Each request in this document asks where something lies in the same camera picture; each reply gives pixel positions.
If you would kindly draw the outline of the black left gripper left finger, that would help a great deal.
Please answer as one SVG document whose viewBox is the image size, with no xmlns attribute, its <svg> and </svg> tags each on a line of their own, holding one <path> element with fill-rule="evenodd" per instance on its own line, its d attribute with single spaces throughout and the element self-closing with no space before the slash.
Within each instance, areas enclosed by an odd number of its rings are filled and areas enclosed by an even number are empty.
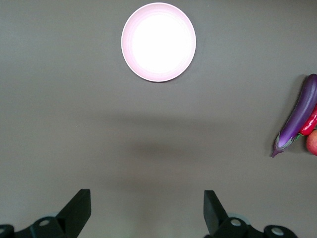
<svg viewBox="0 0 317 238">
<path fill-rule="evenodd" d="M 76 238 L 91 215 L 91 192 L 79 190 L 56 216 L 38 219 L 29 227 L 15 231 L 9 224 L 0 226 L 2 238 Z"/>
</svg>

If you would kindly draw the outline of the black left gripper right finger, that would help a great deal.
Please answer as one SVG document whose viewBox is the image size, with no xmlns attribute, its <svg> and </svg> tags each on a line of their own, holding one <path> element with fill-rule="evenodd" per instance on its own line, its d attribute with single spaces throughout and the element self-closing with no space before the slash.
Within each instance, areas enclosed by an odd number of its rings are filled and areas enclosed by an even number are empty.
<svg viewBox="0 0 317 238">
<path fill-rule="evenodd" d="M 295 238 L 290 229 L 269 225 L 262 232 L 243 219 L 230 217 L 213 190 L 204 191 L 204 220 L 209 234 L 207 238 Z"/>
</svg>

